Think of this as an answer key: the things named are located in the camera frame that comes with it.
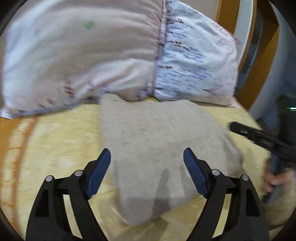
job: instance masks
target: gray cloth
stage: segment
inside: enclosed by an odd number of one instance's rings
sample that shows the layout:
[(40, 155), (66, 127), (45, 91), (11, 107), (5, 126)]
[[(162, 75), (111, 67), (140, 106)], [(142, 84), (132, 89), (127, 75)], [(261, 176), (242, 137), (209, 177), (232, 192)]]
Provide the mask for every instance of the gray cloth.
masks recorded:
[(241, 167), (240, 152), (226, 130), (195, 103), (128, 103), (110, 94), (103, 97), (101, 107), (119, 211), (131, 225), (156, 218), (198, 195), (183, 162), (187, 147), (225, 175)]

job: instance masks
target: pillow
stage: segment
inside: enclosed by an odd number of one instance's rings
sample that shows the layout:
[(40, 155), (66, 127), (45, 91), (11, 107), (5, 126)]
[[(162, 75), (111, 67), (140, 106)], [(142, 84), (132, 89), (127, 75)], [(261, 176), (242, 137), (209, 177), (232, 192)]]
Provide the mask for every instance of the pillow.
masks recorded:
[(7, 32), (1, 116), (152, 92), (161, 0), (45, 0)]
[(104, 147), (119, 193), (119, 211), (138, 225), (194, 199), (198, 193), (183, 162), (190, 147), (197, 158), (232, 176), (242, 165), (227, 131), (196, 103), (101, 101)]
[(166, 38), (157, 61), (154, 96), (231, 104), (238, 76), (233, 36), (182, 2), (170, 0), (166, 8)]

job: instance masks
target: hand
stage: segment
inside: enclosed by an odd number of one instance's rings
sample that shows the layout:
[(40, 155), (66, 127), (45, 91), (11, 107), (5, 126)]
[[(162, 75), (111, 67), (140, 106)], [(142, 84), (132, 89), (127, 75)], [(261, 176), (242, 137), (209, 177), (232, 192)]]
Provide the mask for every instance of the hand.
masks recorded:
[(294, 171), (288, 170), (279, 175), (272, 175), (268, 173), (268, 162), (265, 165), (265, 175), (262, 190), (264, 192), (272, 192), (272, 185), (287, 184), (294, 178)]

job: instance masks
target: white pillow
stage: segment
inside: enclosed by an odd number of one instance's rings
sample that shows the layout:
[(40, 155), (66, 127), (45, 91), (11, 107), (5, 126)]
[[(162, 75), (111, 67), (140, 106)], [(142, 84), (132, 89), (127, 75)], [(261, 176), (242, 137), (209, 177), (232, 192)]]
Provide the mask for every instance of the white pillow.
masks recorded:
[(10, 26), (1, 116), (152, 92), (161, 0), (45, 0)]
[(167, 2), (166, 38), (156, 62), (154, 96), (229, 105), (237, 83), (233, 36), (190, 6)]

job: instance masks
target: bed sheet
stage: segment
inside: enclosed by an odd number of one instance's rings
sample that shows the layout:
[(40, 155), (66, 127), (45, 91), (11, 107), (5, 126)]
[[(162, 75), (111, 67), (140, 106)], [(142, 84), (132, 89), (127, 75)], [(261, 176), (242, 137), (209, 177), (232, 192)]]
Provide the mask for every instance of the bed sheet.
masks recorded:
[[(199, 104), (224, 127), (238, 121), (259, 128), (244, 109)], [(100, 133), (100, 106), (84, 104), (71, 110), (16, 120), (0, 119), (0, 205), (3, 212), (24, 237), (36, 194), (47, 175), (65, 177), (95, 160), (103, 149)], [(229, 132), (243, 154), (242, 174), (250, 176), (260, 191), (263, 166), (268, 152)], [(186, 240), (205, 203), (201, 196), (161, 217), (139, 226), (128, 226), (117, 209), (117, 189), (109, 171), (90, 205), (106, 237), (110, 240)], [(223, 231), (230, 196), (227, 195), (215, 236)], [(71, 204), (65, 205), (73, 234), (80, 237)]]

